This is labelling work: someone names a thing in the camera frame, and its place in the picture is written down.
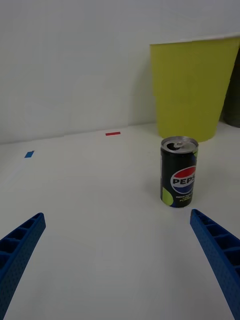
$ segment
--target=white table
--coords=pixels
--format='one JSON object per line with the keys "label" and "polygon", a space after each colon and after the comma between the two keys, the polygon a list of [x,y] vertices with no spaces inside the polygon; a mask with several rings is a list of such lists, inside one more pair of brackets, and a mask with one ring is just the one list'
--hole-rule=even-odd
{"label": "white table", "polygon": [[[191,208],[160,200],[160,145],[150,124],[0,146],[0,238],[47,225],[5,320],[233,319]],[[223,123],[200,144],[191,204],[237,237],[239,145]]]}

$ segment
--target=pepsi can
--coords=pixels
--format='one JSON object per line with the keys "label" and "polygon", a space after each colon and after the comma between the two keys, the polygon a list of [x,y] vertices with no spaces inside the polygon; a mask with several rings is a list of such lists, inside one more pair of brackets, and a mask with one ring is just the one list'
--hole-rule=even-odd
{"label": "pepsi can", "polygon": [[182,208],[193,198],[198,143],[187,136],[171,136],[161,142],[161,200]]}

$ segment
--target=white wall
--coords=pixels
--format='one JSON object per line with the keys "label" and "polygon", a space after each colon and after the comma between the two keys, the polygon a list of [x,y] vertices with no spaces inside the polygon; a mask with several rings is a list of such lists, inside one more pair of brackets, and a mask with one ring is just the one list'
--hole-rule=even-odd
{"label": "white wall", "polygon": [[149,44],[240,31],[239,0],[1,0],[0,143],[153,122]]}

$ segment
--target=black can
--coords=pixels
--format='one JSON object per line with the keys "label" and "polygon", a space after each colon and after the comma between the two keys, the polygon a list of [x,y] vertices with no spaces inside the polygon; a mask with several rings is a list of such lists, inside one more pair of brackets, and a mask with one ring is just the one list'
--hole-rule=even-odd
{"label": "black can", "polygon": [[161,199],[171,207],[188,206],[193,198],[198,143],[186,136],[161,142]]}

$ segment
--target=pepsi logo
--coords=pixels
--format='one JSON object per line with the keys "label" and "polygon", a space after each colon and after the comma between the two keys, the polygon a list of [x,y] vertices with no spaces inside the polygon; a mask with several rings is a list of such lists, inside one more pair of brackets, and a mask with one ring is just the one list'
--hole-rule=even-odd
{"label": "pepsi logo", "polygon": [[188,194],[194,187],[196,166],[189,166],[174,173],[171,177],[171,186],[179,194]]}

